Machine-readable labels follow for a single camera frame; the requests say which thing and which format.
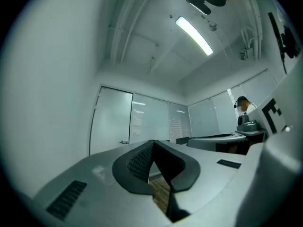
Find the frosted glass door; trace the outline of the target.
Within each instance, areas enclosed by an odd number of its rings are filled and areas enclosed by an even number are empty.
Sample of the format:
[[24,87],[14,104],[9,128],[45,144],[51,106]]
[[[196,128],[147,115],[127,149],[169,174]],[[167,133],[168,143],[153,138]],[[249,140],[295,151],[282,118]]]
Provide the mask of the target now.
[[129,141],[132,99],[132,93],[101,87],[91,124],[91,155],[125,146],[121,140]]

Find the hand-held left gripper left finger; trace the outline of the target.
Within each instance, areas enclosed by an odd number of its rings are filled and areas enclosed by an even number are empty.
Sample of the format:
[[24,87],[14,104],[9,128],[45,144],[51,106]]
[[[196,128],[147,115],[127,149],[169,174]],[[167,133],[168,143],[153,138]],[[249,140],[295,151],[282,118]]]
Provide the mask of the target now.
[[148,184],[150,169],[154,162],[153,143],[153,140],[149,140],[113,162],[113,177],[130,193],[153,195],[153,188]]

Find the white ceiling pipe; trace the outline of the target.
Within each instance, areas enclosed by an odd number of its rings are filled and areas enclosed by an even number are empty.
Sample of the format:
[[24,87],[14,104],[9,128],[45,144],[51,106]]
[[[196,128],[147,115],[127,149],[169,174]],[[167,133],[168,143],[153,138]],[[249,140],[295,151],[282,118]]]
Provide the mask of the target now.
[[149,0],[122,0],[114,28],[110,61],[113,66],[123,62],[130,36]]
[[260,10],[256,0],[245,0],[245,5],[253,33],[254,57],[255,60],[257,61],[261,59],[262,40],[263,40]]

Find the long ceiling light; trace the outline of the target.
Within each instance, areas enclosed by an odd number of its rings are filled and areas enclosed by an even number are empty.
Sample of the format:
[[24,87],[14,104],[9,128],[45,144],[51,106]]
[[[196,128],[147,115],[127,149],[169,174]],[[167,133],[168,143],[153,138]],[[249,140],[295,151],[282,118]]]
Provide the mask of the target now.
[[204,37],[183,16],[180,16],[175,23],[199,45],[207,56],[213,53],[212,48]]

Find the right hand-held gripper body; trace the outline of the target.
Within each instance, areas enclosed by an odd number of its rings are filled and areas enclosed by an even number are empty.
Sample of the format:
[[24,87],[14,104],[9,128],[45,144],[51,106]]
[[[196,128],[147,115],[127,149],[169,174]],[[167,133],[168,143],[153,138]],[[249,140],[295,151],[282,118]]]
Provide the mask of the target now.
[[[245,96],[242,86],[227,90],[232,102]],[[191,148],[247,154],[249,148],[267,138],[292,129],[303,136],[303,63],[296,65],[276,89],[249,114],[237,119],[236,130],[227,134],[191,137]]]

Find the black equipment pack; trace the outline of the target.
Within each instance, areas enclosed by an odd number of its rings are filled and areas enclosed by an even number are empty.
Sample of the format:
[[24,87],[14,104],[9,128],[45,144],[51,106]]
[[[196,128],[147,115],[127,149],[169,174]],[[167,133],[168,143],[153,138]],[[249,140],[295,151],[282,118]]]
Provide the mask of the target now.
[[299,55],[300,48],[290,28],[284,26],[284,32],[280,33],[272,12],[268,13],[268,17],[274,31],[282,62],[285,62],[285,54],[287,54],[291,59],[297,57]]

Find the frosted glass partition panel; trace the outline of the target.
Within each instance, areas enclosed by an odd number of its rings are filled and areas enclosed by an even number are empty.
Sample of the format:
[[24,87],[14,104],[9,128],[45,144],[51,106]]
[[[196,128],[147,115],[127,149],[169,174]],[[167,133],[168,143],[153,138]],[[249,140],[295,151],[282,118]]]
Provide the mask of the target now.
[[192,137],[219,134],[218,121],[212,99],[188,107]]
[[191,137],[191,126],[188,108],[168,102],[170,141]]
[[227,91],[224,91],[213,98],[214,109],[217,116],[220,134],[234,132],[237,126],[234,103]]
[[169,138],[168,103],[147,96],[133,95],[130,143]]
[[242,84],[246,98],[259,106],[275,89],[276,83],[268,70]]

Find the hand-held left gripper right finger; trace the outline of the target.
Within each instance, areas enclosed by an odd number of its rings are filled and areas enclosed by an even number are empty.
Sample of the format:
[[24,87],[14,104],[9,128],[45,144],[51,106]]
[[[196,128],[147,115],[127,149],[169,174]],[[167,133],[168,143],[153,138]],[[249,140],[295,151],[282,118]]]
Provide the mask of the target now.
[[154,162],[170,187],[166,216],[177,222],[190,214],[177,204],[175,194],[189,190],[201,171],[197,160],[170,146],[167,142],[154,141]]

